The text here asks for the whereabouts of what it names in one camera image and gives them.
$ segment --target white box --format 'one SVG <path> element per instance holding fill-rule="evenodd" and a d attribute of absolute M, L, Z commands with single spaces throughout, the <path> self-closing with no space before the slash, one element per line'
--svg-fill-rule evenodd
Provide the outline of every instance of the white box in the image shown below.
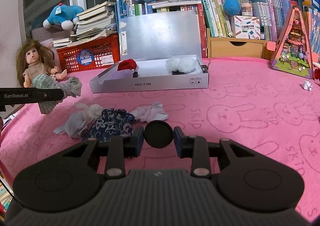
<path fill-rule="evenodd" d="M 90 81 L 92 93 L 208 88 L 194 11 L 129 17 L 121 19 L 119 27 L 120 59 L 134 59 L 138 77 L 117 71 L 117 62 Z M 188 74 L 172 75 L 165 67 L 172 56 L 192 57 L 197 60 L 196 68 Z"/>
<path fill-rule="evenodd" d="M 231 27 L 237 39 L 260 39 L 260 18 L 254 16 L 233 16 Z"/>

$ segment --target doll's hair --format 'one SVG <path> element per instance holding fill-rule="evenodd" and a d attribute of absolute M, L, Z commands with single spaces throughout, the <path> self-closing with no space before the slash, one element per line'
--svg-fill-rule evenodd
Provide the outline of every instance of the doll's hair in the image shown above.
<path fill-rule="evenodd" d="M 54 68 L 54 53 L 53 51 L 42 45 L 37 40 L 29 40 L 24 45 L 22 45 L 17 53 L 17 80 L 19 81 L 19 84 L 21 87 L 23 87 L 24 83 L 24 77 L 23 73 L 28 68 L 28 63 L 26 60 L 26 53 L 30 50 L 35 48 L 40 57 L 41 63 L 44 63 L 45 66 L 49 68 Z"/>

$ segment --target wooden drawer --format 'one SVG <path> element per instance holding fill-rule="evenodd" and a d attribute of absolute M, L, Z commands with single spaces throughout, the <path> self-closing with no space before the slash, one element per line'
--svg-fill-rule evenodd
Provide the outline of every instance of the wooden drawer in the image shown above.
<path fill-rule="evenodd" d="M 263 58 L 263 43 L 210 40 L 211 57 Z"/>

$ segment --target plush toy tag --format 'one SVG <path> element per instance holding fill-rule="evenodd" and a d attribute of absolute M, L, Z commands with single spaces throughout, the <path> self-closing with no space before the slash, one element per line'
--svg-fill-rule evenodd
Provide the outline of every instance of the plush toy tag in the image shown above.
<path fill-rule="evenodd" d="M 61 8 L 60 8 L 60 7 L 58 7 L 58 8 L 56 9 L 56 13 L 55 13 L 55 14 L 59 14 L 59 13 L 61 13 Z"/>

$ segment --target drawer handle cutout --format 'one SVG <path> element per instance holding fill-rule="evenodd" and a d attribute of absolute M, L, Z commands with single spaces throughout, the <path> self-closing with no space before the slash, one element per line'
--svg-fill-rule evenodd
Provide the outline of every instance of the drawer handle cutout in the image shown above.
<path fill-rule="evenodd" d="M 230 43 L 236 47 L 239 47 L 239 46 L 243 46 L 245 45 L 247 42 L 240 42 L 240 41 L 230 41 Z"/>

